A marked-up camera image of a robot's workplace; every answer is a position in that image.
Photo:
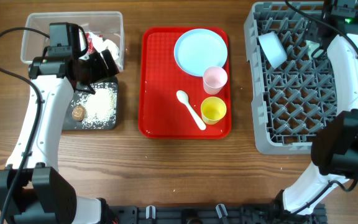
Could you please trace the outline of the white napkin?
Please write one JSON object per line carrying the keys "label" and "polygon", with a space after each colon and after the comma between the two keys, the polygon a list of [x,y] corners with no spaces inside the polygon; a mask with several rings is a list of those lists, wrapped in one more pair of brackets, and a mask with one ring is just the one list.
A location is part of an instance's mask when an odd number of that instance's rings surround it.
{"label": "white napkin", "polygon": [[119,48],[113,41],[104,39],[102,35],[96,35],[92,32],[87,32],[86,38],[88,42],[88,55],[94,52],[101,53],[104,50],[109,50],[115,61],[119,58]]}

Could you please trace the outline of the white rice pile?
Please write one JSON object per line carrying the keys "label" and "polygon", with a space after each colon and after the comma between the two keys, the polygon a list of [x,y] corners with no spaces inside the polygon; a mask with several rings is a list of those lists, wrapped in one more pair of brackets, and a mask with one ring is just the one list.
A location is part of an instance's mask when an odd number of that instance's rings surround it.
{"label": "white rice pile", "polygon": [[71,120],[78,129],[113,129],[117,120],[118,85],[113,82],[99,82],[91,85],[94,95],[76,92],[71,108],[82,105],[85,110],[83,121]]}

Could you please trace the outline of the brown food scrap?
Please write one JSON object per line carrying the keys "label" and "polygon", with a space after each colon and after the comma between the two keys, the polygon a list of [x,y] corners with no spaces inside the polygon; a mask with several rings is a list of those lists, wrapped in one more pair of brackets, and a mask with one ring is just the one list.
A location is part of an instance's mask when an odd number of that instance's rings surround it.
{"label": "brown food scrap", "polygon": [[78,105],[74,107],[71,115],[75,121],[81,122],[85,118],[85,113],[86,113],[85,108],[82,105]]}

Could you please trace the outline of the light blue bowl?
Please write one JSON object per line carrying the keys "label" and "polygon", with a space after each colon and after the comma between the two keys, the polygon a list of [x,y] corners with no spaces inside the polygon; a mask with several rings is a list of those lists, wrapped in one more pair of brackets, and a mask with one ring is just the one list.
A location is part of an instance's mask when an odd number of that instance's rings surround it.
{"label": "light blue bowl", "polygon": [[275,32],[260,35],[258,39],[268,62],[274,69],[287,60],[287,53]]}

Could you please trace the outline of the light blue plate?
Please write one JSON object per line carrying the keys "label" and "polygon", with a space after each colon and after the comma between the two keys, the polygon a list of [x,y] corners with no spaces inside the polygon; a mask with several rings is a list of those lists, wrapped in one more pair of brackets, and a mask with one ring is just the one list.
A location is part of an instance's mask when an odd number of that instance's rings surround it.
{"label": "light blue plate", "polygon": [[187,74],[202,77],[209,67],[223,67],[228,50],[223,38],[209,29],[192,29],[182,34],[173,50],[177,65]]}

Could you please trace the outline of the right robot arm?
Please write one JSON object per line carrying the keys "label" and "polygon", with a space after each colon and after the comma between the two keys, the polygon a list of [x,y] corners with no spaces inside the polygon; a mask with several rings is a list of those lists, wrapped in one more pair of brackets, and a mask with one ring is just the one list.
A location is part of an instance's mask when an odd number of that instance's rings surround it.
{"label": "right robot arm", "polygon": [[311,145],[311,163],[298,180],[270,204],[268,219],[303,222],[336,187],[351,192],[358,184],[358,9],[357,1],[325,1],[319,17],[286,2],[308,19],[305,37],[320,44],[332,66],[337,115]]}

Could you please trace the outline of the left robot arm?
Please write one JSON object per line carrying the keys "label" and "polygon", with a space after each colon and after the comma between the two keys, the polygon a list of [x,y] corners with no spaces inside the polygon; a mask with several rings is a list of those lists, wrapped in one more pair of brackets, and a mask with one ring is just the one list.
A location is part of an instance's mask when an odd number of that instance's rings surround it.
{"label": "left robot arm", "polygon": [[118,223],[103,198],[79,197],[59,174],[58,145],[76,92],[118,73],[110,52],[88,60],[85,31],[77,24],[51,23],[50,43],[29,65],[30,98],[17,144],[0,170],[1,223]]}

